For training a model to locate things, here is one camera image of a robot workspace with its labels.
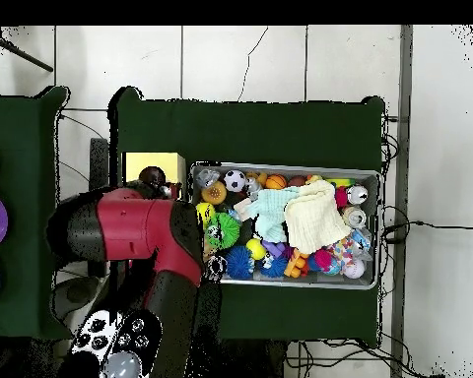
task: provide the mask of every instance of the toy bin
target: toy bin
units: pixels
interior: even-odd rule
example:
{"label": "toy bin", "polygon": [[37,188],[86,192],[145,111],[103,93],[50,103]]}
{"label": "toy bin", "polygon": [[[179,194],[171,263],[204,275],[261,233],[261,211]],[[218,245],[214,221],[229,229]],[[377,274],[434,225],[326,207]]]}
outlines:
{"label": "toy bin", "polygon": [[370,289],[377,283],[379,274],[379,242],[381,230],[379,229],[382,217],[382,187],[383,182],[381,176],[376,171],[357,170],[357,169],[338,169],[338,168],[310,168],[303,166],[284,166],[284,165],[259,165],[249,163],[233,163],[222,162],[218,166],[209,166],[203,163],[194,164],[191,168],[192,196],[191,203],[197,205],[202,201],[201,189],[197,185],[194,178],[205,168],[214,169],[221,173],[220,178],[224,178],[225,174],[237,169],[246,172],[265,172],[270,174],[282,174],[287,180],[296,175],[307,176],[309,174],[318,174],[324,179],[331,178],[351,178],[356,183],[365,186],[368,190],[368,198],[361,204],[361,209],[367,215],[366,229],[372,234],[372,247],[370,254],[372,261],[367,261],[367,267],[364,274],[359,279],[349,279],[342,275],[328,276],[321,272],[310,271],[306,277],[297,279],[289,277],[281,277],[279,279],[269,279],[263,276],[258,269],[254,271],[251,280],[234,280],[228,276],[223,276],[223,284],[242,284],[242,285],[277,285],[277,286],[293,286],[293,287],[316,287],[316,288],[339,288],[339,289]]}

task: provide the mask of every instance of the cream towel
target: cream towel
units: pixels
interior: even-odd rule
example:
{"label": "cream towel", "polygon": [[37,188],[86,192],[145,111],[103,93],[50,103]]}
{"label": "cream towel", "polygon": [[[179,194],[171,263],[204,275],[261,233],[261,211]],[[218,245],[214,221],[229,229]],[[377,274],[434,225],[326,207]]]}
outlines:
{"label": "cream towel", "polygon": [[289,244],[303,254],[312,254],[349,235],[351,228],[336,210],[335,188],[318,180],[299,189],[299,197],[285,210]]}

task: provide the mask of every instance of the tennis ball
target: tennis ball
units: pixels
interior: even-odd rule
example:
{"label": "tennis ball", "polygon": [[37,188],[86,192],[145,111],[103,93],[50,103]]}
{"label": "tennis ball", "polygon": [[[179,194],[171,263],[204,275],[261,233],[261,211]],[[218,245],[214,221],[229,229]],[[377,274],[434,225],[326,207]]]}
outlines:
{"label": "tennis ball", "polygon": [[266,249],[261,245],[261,242],[258,239],[250,239],[245,246],[251,252],[250,256],[252,259],[256,261],[262,260],[266,255]]}
{"label": "tennis ball", "polygon": [[216,209],[210,203],[198,203],[196,205],[196,212],[198,212],[198,219],[203,221],[203,228],[207,227],[208,222],[216,213]]}

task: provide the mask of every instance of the green table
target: green table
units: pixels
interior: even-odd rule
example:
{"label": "green table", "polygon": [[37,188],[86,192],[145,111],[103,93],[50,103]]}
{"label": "green table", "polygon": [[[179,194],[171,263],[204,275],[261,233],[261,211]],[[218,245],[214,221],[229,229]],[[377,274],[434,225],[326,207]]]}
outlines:
{"label": "green table", "polygon": [[[176,152],[197,160],[380,171],[378,97],[363,103],[210,103],[142,100],[133,88],[110,102],[110,139],[122,152]],[[223,285],[220,338],[361,338],[376,345],[377,292]]]}
{"label": "green table", "polygon": [[0,96],[0,199],[9,228],[0,244],[0,336],[67,339],[50,310],[53,259],[45,227],[55,204],[54,126],[68,90]]}

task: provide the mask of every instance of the orange ball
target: orange ball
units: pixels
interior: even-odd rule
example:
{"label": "orange ball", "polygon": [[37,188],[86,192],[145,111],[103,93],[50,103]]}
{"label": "orange ball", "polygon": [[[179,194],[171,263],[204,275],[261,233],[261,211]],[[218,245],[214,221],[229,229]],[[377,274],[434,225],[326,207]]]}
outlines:
{"label": "orange ball", "polygon": [[273,174],[270,175],[266,179],[266,188],[271,188],[273,190],[282,190],[283,188],[286,188],[288,182],[286,181],[286,178],[284,176],[279,175],[279,174]]}

